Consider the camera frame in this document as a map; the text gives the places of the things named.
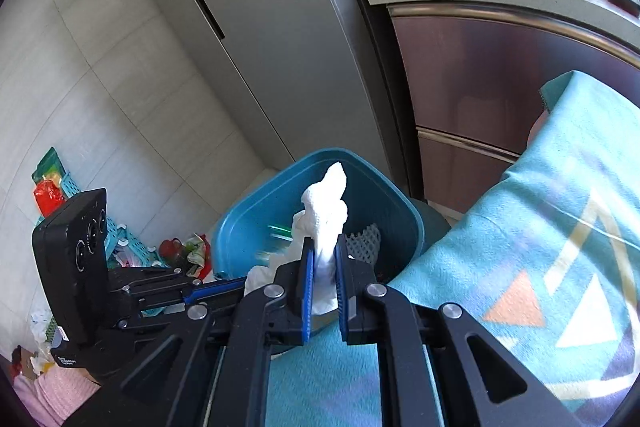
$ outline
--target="white triangle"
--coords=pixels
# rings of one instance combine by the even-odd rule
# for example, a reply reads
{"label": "white triangle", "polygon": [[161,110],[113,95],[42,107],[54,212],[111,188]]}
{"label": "white triangle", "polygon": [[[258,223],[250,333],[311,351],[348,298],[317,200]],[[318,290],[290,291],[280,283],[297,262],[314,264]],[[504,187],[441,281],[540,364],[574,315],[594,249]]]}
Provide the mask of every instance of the white triangle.
{"label": "white triangle", "polygon": [[495,339],[509,350],[520,342],[520,339],[514,339],[513,337],[495,337]]}
{"label": "white triangle", "polygon": [[556,347],[591,346],[617,339],[609,303],[594,275]]}

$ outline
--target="crumpled white tissue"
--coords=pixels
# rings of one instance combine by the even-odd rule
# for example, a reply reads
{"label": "crumpled white tissue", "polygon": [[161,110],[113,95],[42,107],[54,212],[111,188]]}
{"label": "crumpled white tissue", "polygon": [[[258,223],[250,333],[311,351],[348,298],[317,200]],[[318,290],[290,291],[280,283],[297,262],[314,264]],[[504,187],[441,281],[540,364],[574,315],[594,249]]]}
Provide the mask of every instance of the crumpled white tissue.
{"label": "crumpled white tissue", "polygon": [[284,254],[271,255],[269,266],[254,266],[249,270],[244,283],[245,295],[272,283],[281,264],[300,259],[302,244],[305,237],[309,236],[316,246],[311,312],[321,315],[338,307],[334,248],[347,220],[347,205],[341,199],[346,186],[347,176],[340,162],[336,162],[327,169],[322,181],[305,190],[301,198],[305,210],[293,216],[291,244]]}

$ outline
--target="blue trash can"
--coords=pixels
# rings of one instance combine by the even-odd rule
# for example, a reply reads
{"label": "blue trash can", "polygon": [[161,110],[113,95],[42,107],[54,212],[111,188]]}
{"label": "blue trash can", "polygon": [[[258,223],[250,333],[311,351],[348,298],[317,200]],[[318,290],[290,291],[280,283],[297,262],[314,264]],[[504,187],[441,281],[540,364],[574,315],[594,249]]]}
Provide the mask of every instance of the blue trash can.
{"label": "blue trash can", "polygon": [[[388,282],[417,255],[449,230],[445,219],[426,204],[420,212],[398,188],[373,165],[347,149],[322,149],[293,163],[239,201],[216,227],[212,245],[215,272],[234,279],[244,277],[261,262],[257,253],[271,242],[269,225],[291,226],[305,189],[319,182],[326,170],[340,162],[347,176],[342,199],[349,217],[344,232],[357,233],[376,223],[381,244],[375,272]],[[427,221],[429,232],[425,234]]]}

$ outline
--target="blue cloth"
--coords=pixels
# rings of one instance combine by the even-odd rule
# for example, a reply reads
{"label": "blue cloth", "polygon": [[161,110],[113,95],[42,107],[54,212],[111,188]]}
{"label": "blue cloth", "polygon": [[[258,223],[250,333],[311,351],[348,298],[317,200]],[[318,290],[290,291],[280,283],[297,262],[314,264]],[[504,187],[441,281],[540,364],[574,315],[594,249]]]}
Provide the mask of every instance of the blue cloth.
{"label": "blue cloth", "polygon": [[[640,110],[572,72],[542,89],[548,121],[463,220],[391,284],[462,304],[585,425],[640,369]],[[332,325],[271,364],[268,426],[379,426],[374,346]]]}

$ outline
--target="tiled floor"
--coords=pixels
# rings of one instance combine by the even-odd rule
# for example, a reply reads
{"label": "tiled floor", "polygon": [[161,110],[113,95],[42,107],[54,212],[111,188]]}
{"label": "tiled floor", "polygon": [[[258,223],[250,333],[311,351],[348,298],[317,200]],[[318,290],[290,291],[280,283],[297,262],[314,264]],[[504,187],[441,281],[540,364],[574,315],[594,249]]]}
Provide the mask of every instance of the tiled floor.
{"label": "tiled floor", "polygon": [[33,349],[42,289],[31,173],[49,147],[150,245],[208,232],[273,176],[154,0],[5,0],[0,7],[0,355]]}

